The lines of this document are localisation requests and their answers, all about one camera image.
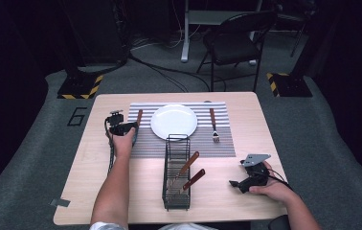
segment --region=yellow black hazard tape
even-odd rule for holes
[[[289,76],[288,74],[276,74],[276,73],[267,73],[268,82],[270,83],[271,91],[273,91],[274,97],[280,97],[279,88],[277,87],[276,82],[274,81],[274,76]]]
[[[98,91],[98,88],[100,87],[101,81],[103,79],[103,75],[100,75],[95,78],[95,81],[88,82],[87,85],[88,88],[84,87],[80,92],[77,94],[73,93],[61,93],[58,94],[59,99],[92,99],[94,98],[95,94]]]

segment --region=black chair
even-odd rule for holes
[[[207,53],[196,73],[199,73],[203,64],[211,63],[211,91],[214,91],[214,82],[225,81],[214,79],[214,64],[234,64],[237,67],[240,62],[256,60],[256,74],[227,79],[256,75],[253,87],[253,92],[256,92],[265,35],[275,24],[276,17],[274,11],[243,13],[225,20],[214,32],[204,35],[203,42],[207,48]],[[253,40],[249,37],[251,32],[255,32]],[[208,55],[211,55],[211,61],[205,62]]]
[[[300,43],[306,24],[310,21],[311,15],[317,11],[316,5],[307,0],[274,0],[277,12],[277,26],[289,27],[297,31],[294,48],[291,57]]]

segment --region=striped placemat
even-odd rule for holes
[[[136,122],[139,109],[143,116],[139,126],[137,142],[133,147],[133,158],[163,158],[166,154],[166,140],[154,134],[150,127],[150,119],[160,107],[171,103],[131,103],[127,121]],[[230,130],[228,111],[225,102],[220,103],[173,103],[189,107],[198,119],[195,132],[190,136],[191,149],[199,151],[200,157],[235,157],[235,148]],[[214,109],[216,132],[220,142],[214,143],[210,108]]]

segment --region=black wire utensil holder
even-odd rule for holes
[[[190,208],[191,190],[182,191],[183,185],[191,179],[190,138],[185,134],[170,134],[166,140],[166,158],[163,179],[163,202],[167,209]]]

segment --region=hand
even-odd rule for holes
[[[136,129],[133,127],[125,136],[117,136],[109,133],[113,140],[113,146],[115,147],[115,156],[118,158],[130,157],[132,149],[133,136],[136,133]]]
[[[271,166],[264,161],[264,166],[271,170]],[[265,186],[252,186],[249,190],[252,194],[264,194],[269,196],[272,199],[286,203],[291,197],[297,196],[291,189],[281,182],[268,178],[267,184]]]

